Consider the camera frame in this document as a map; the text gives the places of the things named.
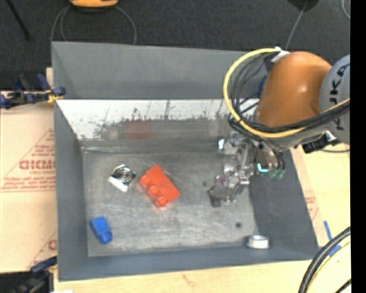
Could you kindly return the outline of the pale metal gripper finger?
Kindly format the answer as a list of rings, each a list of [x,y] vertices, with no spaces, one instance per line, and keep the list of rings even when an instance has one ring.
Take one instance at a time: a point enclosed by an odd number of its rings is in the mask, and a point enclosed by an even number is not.
[[[211,205],[220,207],[228,197],[228,179],[225,176],[217,176],[212,187],[208,190]]]
[[[238,195],[240,195],[249,186],[249,179],[247,177],[232,176],[228,180],[226,201],[228,203],[235,202]]]

